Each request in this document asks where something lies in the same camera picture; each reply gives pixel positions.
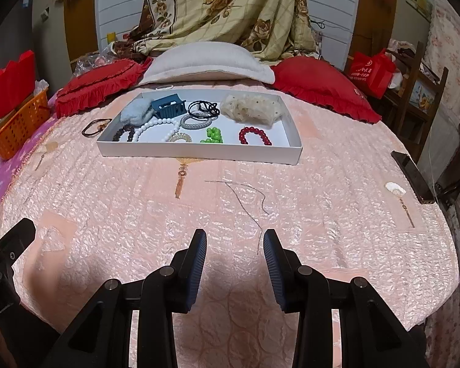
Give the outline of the cream dotted scrunchie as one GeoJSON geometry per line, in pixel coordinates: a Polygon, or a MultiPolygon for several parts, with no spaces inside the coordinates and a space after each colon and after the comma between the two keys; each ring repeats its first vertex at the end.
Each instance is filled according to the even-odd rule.
{"type": "Polygon", "coordinates": [[[283,114],[282,104],[263,94],[229,94],[219,104],[220,112],[238,123],[271,127],[283,114]]]}

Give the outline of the light blue fluffy clip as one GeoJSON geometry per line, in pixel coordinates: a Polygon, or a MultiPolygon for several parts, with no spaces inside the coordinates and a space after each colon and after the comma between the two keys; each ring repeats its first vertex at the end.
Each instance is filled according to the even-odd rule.
{"type": "Polygon", "coordinates": [[[145,98],[135,98],[120,113],[123,125],[141,126],[154,116],[152,102],[145,98]]]}

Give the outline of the blue plastic hair claw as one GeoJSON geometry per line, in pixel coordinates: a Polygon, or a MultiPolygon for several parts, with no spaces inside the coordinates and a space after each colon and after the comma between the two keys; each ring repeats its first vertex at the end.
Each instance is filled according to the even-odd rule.
{"type": "Polygon", "coordinates": [[[151,101],[154,115],[159,119],[172,119],[187,113],[185,101],[178,94],[161,97],[151,101]]]}

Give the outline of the pink quilted bedspread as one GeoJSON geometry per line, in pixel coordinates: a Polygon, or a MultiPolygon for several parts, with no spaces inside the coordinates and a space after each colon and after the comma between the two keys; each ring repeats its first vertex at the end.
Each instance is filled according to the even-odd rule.
{"type": "Polygon", "coordinates": [[[365,276],[406,328],[458,286],[441,209],[386,187],[409,184],[390,155],[403,144],[384,124],[284,96],[302,142],[296,165],[102,156],[82,130],[116,116],[126,95],[57,120],[0,204],[0,237],[21,218],[35,223],[15,288],[56,330],[105,280],[145,278],[198,228],[208,236],[201,287],[191,312],[174,318],[184,367],[292,363],[297,318],[273,295],[260,240],[269,228],[304,264],[365,276]]]}

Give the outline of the orange plastic basket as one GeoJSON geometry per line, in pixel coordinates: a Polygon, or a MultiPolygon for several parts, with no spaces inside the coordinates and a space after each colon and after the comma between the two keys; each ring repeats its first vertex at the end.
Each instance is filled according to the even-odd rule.
{"type": "Polygon", "coordinates": [[[50,116],[47,89],[31,96],[0,125],[0,157],[11,159],[50,116]]]}

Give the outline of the white shallow cardboard box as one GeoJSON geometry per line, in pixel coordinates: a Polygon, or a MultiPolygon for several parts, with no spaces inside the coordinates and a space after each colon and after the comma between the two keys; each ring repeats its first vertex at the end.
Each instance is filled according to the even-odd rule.
{"type": "Polygon", "coordinates": [[[134,136],[129,141],[127,135],[115,140],[114,135],[121,128],[120,116],[115,116],[107,128],[97,139],[97,145],[105,157],[156,157],[156,158],[197,158],[223,159],[236,161],[262,162],[272,164],[291,164],[299,162],[302,144],[294,120],[284,101],[276,94],[241,91],[235,89],[202,89],[179,88],[176,90],[137,90],[133,96],[125,96],[130,103],[135,98],[154,100],[157,98],[178,94],[186,102],[194,102],[198,97],[206,101],[221,102],[229,94],[263,94],[282,104],[283,114],[280,120],[271,127],[263,127],[265,135],[271,144],[265,145],[258,136],[250,136],[247,144],[241,144],[238,139],[239,131],[244,127],[235,121],[222,116],[212,123],[213,127],[221,130],[222,143],[206,143],[207,131],[184,130],[192,137],[192,142],[168,142],[168,134],[174,128],[171,124],[160,124],[145,130],[140,136],[134,136]]]}

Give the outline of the red box in basket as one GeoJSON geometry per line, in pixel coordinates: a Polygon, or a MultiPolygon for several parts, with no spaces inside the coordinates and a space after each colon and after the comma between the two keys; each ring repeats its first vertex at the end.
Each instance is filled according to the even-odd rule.
{"type": "Polygon", "coordinates": [[[22,53],[0,69],[0,119],[15,110],[35,90],[35,54],[22,53]]]}

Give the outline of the dark phone on bed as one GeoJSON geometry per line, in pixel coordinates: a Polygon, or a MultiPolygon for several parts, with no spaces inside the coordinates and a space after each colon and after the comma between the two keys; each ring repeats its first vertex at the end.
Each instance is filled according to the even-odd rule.
{"type": "Polygon", "coordinates": [[[419,203],[433,204],[435,202],[435,197],[410,156],[394,150],[390,152],[390,155],[401,169],[405,178],[407,178],[419,203]]]}

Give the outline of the red frilled cushion left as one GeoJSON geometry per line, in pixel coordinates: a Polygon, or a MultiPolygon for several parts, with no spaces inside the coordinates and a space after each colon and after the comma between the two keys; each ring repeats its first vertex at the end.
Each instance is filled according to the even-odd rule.
{"type": "Polygon", "coordinates": [[[119,59],[76,76],[57,92],[56,116],[73,116],[96,108],[110,96],[135,86],[152,62],[152,57],[143,63],[119,59]]]}

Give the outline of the red frilled cushion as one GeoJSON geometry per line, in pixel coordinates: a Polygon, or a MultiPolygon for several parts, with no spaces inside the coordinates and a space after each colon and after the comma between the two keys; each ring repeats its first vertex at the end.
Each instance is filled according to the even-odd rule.
{"type": "Polygon", "coordinates": [[[366,96],[326,61],[294,56],[271,69],[275,76],[272,87],[276,90],[356,121],[369,124],[381,121],[366,96]]]}
{"type": "Polygon", "coordinates": [[[96,108],[110,96],[135,86],[152,62],[152,57],[143,63],[119,59],[76,76],[57,92],[56,116],[73,116],[96,108]]]}

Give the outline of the red frilled cushion right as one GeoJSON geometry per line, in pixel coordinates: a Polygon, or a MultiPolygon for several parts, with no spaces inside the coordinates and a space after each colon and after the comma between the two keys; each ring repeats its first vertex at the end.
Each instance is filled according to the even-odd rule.
{"type": "Polygon", "coordinates": [[[272,87],[276,90],[356,121],[369,124],[381,121],[366,96],[326,61],[294,56],[271,69],[275,76],[272,87]]]}

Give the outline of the white pillow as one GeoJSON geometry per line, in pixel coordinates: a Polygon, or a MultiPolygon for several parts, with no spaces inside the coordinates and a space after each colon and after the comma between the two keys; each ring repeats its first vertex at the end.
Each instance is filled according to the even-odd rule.
{"type": "Polygon", "coordinates": [[[227,42],[193,42],[154,58],[140,83],[164,84],[251,79],[275,82],[273,70],[247,49],[227,42]]]}

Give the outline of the clear plastic bag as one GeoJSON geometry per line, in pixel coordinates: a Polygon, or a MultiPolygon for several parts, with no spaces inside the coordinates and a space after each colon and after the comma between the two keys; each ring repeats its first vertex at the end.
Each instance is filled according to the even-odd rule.
{"type": "Polygon", "coordinates": [[[100,52],[93,52],[79,57],[73,70],[73,76],[81,76],[94,68],[111,64],[118,59],[119,57],[113,52],[113,42],[111,42],[100,52]]]}

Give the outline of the red shopping bag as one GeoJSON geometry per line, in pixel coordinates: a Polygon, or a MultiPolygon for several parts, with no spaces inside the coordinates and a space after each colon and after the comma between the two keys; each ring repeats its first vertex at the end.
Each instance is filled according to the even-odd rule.
{"type": "Polygon", "coordinates": [[[384,96],[395,72],[396,64],[383,49],[374,56],[355,52],[347,70],[347,77],[364,94],[380,99],[384,96]]]}

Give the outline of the floral beige quilt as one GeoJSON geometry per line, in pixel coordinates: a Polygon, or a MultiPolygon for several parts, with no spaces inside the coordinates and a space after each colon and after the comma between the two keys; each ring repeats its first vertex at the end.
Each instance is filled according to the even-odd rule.
{"type": "Polygon", "coordinates": [[[319,52],[307,0],[144,0],[139,24],[113,42],[120,58],[143,62],[192,42],[236,44],[263,62],[319,52]]]}

